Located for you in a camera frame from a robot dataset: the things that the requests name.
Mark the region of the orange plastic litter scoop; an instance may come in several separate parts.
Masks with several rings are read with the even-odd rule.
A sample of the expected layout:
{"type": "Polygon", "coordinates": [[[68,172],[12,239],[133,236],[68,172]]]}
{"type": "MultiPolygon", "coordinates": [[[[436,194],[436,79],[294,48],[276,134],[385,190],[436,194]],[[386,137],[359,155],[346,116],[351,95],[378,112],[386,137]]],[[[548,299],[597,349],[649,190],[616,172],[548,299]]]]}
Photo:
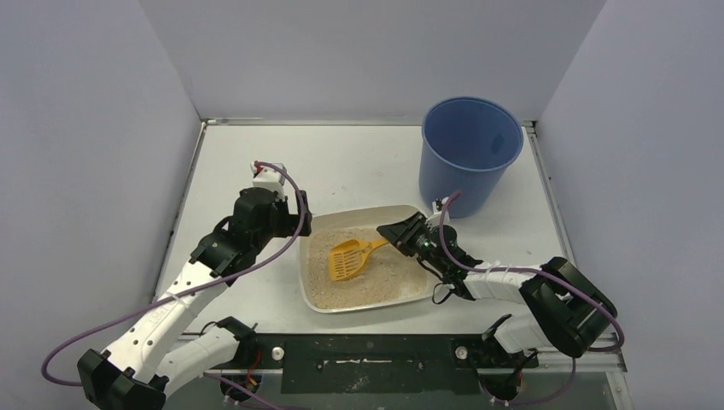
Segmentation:
{"type": "Polygon", "coordinates": [[[354,278],[361,273],[370,255],[389,242],[384,238],[373,241],[350,239],[328,253],[328,270],[334,282],[354,278]]]}

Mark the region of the blue plastic bucket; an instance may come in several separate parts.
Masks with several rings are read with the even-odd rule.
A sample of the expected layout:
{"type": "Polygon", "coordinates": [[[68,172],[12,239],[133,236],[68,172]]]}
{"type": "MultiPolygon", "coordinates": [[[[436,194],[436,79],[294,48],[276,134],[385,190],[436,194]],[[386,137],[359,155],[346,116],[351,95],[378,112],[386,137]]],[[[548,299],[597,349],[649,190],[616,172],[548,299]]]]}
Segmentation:
{"type": "Polygon", "coordinates": [[[479,97],[451,97],[423,117],[418,189],[431,204],[458,191],[448,209],[454,219],[477,213],[507,168],[521,154],[523,129],[516,117],[479,97]]]}

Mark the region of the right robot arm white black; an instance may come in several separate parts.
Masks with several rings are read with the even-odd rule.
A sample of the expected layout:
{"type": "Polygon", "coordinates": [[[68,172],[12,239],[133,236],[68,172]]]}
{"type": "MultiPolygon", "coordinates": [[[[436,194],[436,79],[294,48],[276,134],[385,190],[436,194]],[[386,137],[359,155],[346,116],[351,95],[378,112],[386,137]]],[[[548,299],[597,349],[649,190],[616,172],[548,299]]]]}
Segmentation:
{"type": "Polygon", "coordinates": [[[526,306],[528,313],[505,313],[484,334],[508,354],[552,347],[580,358],[596,351],[594,343],[609,326],[620,327],[615,305],[563,257],[540,266],[486,263],[458,246],[451,226],[433,225],[421,213],[377,232],[432,273],[449,296],[526,306]]]}

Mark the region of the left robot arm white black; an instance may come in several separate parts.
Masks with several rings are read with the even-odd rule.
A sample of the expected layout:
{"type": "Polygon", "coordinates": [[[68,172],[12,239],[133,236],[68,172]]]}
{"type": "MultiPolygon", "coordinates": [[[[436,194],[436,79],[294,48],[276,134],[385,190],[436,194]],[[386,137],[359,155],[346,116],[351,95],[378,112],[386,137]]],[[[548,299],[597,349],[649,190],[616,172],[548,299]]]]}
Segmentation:
{"type": "Polygon", "coordinates": [[[298,212],[291,214],[274,191],[242,190],[232,215],[201,239],[163,298],[105,349],[82,355],[77,368],[85,397],[100,409],[161,409],[185,384],[233,359],[251,330],[232,317],[180,348],[173,344],[233,284],[234,274],[250,271],[273,238],[310,234],[306,192],[297,199],[298,212]]]}

